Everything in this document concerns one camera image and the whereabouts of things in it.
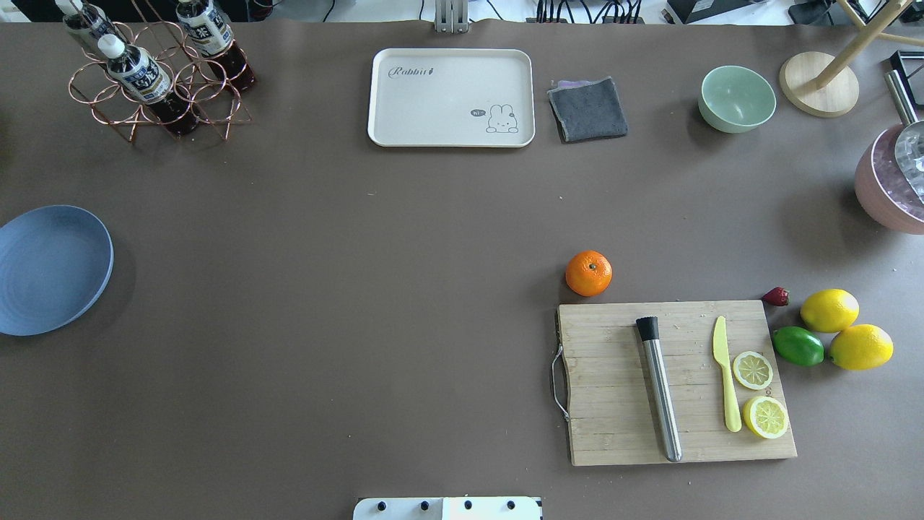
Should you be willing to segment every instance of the green bowl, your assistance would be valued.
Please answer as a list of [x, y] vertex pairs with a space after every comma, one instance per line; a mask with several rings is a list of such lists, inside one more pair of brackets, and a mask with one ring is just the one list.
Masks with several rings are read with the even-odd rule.
[[775, 110], [773, 88], [750, 68], [724, 65], [702, 79], [699, 112], [716, 130], [728, 133], [754, 130]]

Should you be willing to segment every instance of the rabbit cartoon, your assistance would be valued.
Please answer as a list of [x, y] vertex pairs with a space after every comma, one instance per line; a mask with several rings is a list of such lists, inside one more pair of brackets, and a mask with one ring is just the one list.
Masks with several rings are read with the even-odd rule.
[[488, 133], [517, 133], [517, 117], [514, 108], [510, 105], [492, 105], [491, 117], [488, 118]]

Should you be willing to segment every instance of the bottle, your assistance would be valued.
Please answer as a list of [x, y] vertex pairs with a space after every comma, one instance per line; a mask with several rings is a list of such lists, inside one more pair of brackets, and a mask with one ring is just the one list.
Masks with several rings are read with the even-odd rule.
[[97, 55], [99, 49], [96, 43], [105, 34], [113, 34], [122, 42], [128, 43], [122, 31], [113, 25], [112, 20], [99, 7], [84, 4], [80, 0], [55, 0], [55, 3], [64, 13], [63, 21], [67, 32], [88, 55]]
[[225, 15], [213, 0], [179, 0], [176, 17], [202, 57], [212, 60], [208, 64], [218, 78], [227, 74], [228, 81], [239, 92], [253, 86], [257, 77], [237, 46]]
[[150, 108], [165, 128], [176, 135], [195, 130], [199, 125], [199, 109], [176, 95], [173, 79], [148, 51], [113, 34], [100, 38], [99, 48], [109, 58], [106, 63], [109, 76], [121, 83], [131, 97]]

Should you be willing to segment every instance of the lemon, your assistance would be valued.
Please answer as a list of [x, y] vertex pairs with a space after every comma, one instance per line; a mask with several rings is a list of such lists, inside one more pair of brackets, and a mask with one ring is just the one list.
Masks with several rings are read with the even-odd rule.
[[857, 321], [860, 304], [843, 289], [825, 289], [809, 296], [799, 313], [812, 330], [840, 332]]
[[745, 402], [742, 418], [751, 431], [765, 439], [778, 439], [789, 428], [789, 414], [783, 404], [767, 395]]
[[847, 370], [867, 370], [892, 358], [892, 338], [875, 325], [854, 325], [831, 340], [828, 355]]
[[732, 364], [735, 379], [746, 389], [763, 390], [773, 381], [773, 367], [762, 355], [746, 351], [740, 353]]

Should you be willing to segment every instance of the gray cloth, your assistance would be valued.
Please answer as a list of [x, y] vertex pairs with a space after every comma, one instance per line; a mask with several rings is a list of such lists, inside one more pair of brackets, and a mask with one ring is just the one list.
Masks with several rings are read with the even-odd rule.
[[609, 76], [591, 82], [560, 81], [558, 88], [549, 91], [549, 99], [566, 142], [622, 137], [629, 132]]

